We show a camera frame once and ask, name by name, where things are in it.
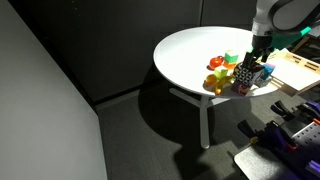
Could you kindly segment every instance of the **red toy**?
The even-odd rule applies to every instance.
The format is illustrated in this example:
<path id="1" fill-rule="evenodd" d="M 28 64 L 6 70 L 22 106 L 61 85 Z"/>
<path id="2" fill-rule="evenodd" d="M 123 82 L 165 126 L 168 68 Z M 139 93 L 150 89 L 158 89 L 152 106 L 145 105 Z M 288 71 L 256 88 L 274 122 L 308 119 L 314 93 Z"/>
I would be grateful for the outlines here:
<path id="1" fill-rule="evenodd" d="M 211 70 L 214 70 L 216 67 L 221 66 L 224 58 L 222 56 L 214 57 L 210 60 L 209 67 Z"/>

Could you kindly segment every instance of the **table top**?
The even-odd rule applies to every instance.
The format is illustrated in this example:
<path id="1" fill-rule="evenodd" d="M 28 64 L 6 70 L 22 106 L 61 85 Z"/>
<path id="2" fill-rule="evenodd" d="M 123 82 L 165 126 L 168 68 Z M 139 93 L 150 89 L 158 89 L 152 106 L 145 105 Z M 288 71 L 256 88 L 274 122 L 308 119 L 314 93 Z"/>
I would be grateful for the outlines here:
<path id="1" fill-rule="evenodd" d="M 206 77 L 214 71 L 207 69 L 213 57 L 224 56 L 228 50 L 236 51 L 243 60 L 251 49 L 252 33 L 230 27 L 198 27 L 176 32 L 163 39 L 155 48 L 153 58 L 160 73 L 171 83 L 187 91 L 215 97 L 203 87 Z M 246 96 L 225 86 L 221 98 L 244 98 L 264 95 L 277 90 L 273 85 L 253 86 Z"/>

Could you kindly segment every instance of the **colorful toy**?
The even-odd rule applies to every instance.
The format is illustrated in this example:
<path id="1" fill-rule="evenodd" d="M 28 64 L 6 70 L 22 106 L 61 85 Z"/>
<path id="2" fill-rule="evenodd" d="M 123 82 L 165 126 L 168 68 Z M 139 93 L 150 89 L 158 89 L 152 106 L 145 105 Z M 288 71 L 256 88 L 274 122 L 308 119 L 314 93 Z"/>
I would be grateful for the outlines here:
<path id="1" fill-rule="evenodd" d="M 223 66 L 229 70 L 234 69 L 237 63 L 228 63 L 227 61 L 223 62 Z"/>
<path id="2" fill-rule="evenodd" d="M 245 96 L 251 89 L 251 86 L 252 85 L 246 85 L 238 80 L 235 80 L 231 86 L 231 90 L 239 95 Z"/>
<path id="3" fill-rule="evenodd" d="M 216 67 L 221 66 L 224 58 L 222 56 L 214 57 L 210 60 L 209 67 L 211 70 L 214 70 Z"/>
<path id="4" fill-rule="evenodd" d="M 217 83 L 217 77 L 214 74 L 210 74 L 207 76 L 205 80 L 205 85 L 206 86 L 214 86 Z"/>
<path id="5" fill-rule="evenodd" d="M 214 75 L 218 78 L 221 79 L 225 77 L 228 73 L 228 69 L 225 68 L 224 66 L 219 66 L 214 69 Z"/>
<path id="6" fill-rule="evenodd" d="M 224 60 L 229 64 L 237 63 L 239 55 L 233 50 L 229 50 L 225 53 Z"/>
<path id="7" fill-rule="evenodd" d="M 225 84 L 231 83 L 232 76 L 224 76 L 221 78 L 218 83 L 216 84 L 215 93 L 216 95 L 220 95 L 222 92 L 222 88 Z"/>
<path id="8" fill-rule="evenodd" d="M 272 78 L 271 77 L 267 77 L 267 79 L 262 79 L 261 77 L 258 78 L 256 80 L 256 82 L 254 83 L 256 86 L 258 87 L 263 87 L 268 85 L 271 82 Z"/>
<path id="9" fill-rule="evenodd" d="M 276 66 L 274 66 L 272 64 L 265 63 L 265 64 L 263 64 L 263 67 L 264 67 L 264 70 L 263 70 L 263 73 L 260 78 L 263 80 L 266 80 L 268 77 L 270 77 L 271 73 L 273 72 L 273 70 Z"/>

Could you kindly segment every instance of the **metal stand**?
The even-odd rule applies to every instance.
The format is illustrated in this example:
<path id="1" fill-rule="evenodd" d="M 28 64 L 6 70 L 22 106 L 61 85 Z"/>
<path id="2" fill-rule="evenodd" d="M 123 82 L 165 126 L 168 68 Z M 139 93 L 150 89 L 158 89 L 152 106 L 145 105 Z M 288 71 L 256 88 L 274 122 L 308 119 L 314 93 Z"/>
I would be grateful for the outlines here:
<path id="1" fill-rule="evenodd" d="M 209 96 L 201 96 L 201 100 L 197 100 L 191 96 L 186 95 L 185 93 L 175 89 L 170 88 L 170 92 L 181 99 L 197 106 L 200 109 L 200 143 L 201 147 L 208 149 L 210 147 L 210 136 L 209 136 L 209 126 L 208 126 L 208 111 L 209 107 L 220 104 L 224 101 L 230 99 L 227 98 L 214 98 L 210 100 Z"/>

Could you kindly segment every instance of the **wooden board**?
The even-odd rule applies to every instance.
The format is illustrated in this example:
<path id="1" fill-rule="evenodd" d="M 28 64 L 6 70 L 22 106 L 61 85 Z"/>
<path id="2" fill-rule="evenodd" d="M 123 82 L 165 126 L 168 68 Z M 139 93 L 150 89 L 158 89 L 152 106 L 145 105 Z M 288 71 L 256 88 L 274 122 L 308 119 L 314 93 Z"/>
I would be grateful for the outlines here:
<path id="1" fill-rule="evenodd" d="M 320 83 L 320 64 L 290 52 L 277 52 L 267 63 L 275 65 L 271 83 L 290 96 Z"/>

